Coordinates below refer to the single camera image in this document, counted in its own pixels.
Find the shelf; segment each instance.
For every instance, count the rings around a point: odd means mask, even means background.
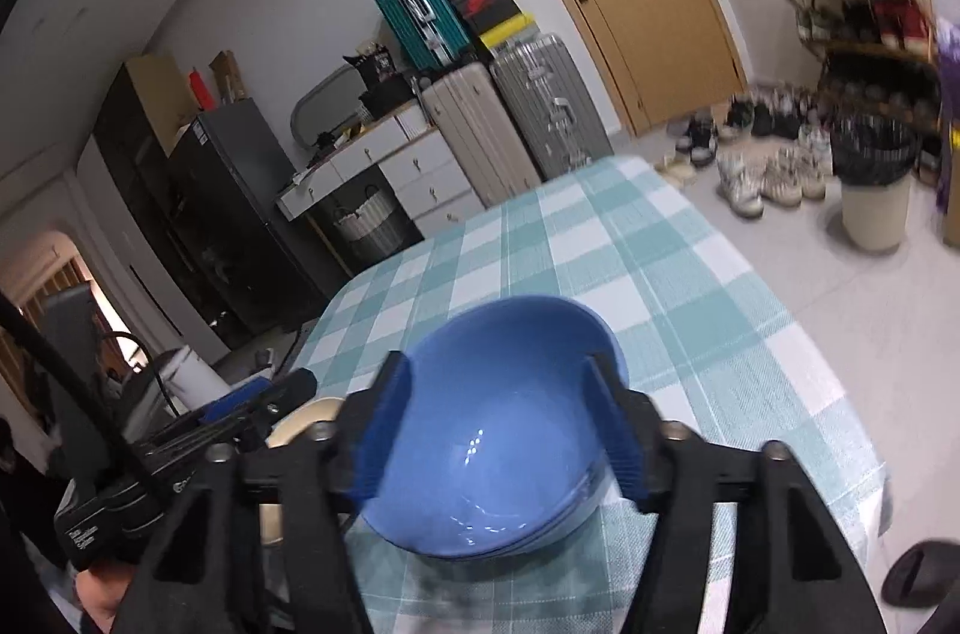
[[[803,41],[803,45],[814,55],[817,50],[824,52],[851,52],[856,55],[883,56],[890,59],[899,59],[904,62],[923,62],[926,65],[936,65],[932,56],[915,55],[906,49],[891,49],[882,43],[856,43],[853,41]]]

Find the purple cloth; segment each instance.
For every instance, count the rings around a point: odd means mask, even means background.
[[[938,19],[937,46],[940,51],[940,94],[943,102],[940,109],[940,127],[944,139],[937,207],[946,212],[952,171],[950,131],[953,123],[960,119],[960,26],[949,23],[946,19]]]

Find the teal suitcase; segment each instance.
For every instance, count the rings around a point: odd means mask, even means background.
[[[418,70],[440,70],[470,47],[450,0],[376,0],[376,4]]]

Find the table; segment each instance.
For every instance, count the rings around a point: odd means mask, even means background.
[[[367,387],[391,349],[501,295],[567,295],[616,332],[632,389],[710,442],[781,439],[861,565],[877,546],[886,481],[844,390],[750,264],[638,157],[611,157],[488,210],[355,277],[295,366],[318,396]],[[701,631],[721,631],[733,505],[714,524]],[[377,632],[611,632],[655,525],[618,498],[528,556],[451,564],[407,554],[358,522],[347,535]]]

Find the white drawer cabinet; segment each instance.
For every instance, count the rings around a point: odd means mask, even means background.
[[[441,165],[397,191],[397,200],[410,218],[416,218],[469,191],[470,182],[455,162]]]
[[[277,202],[288,220],[299,217],[321,198],[343,184],[336,169],[328,162],[318,165],[296,187],[291,187]]]
[[[424,238],[431,238],[450,226],[466,222],[470,217],[475,217],[483,210],[483,202],[480,201],[475,192],[470,191],[466,195],[453,199],[453,201],[445,202],[445,204],[424,214],[414,222],[416,228],[424,234]]]
[[[381,162],[380,170],[397,192],[448,162],[453,162],[453,152],[443,140],[443,135],[440,135],[440,130],[434,130],[407,148],[387,157]]]
[[[337,169],[342,180],[351,180],[406,142],[407,136],[400,123],[390,117],[335,152],[330,157],[330,163]]]

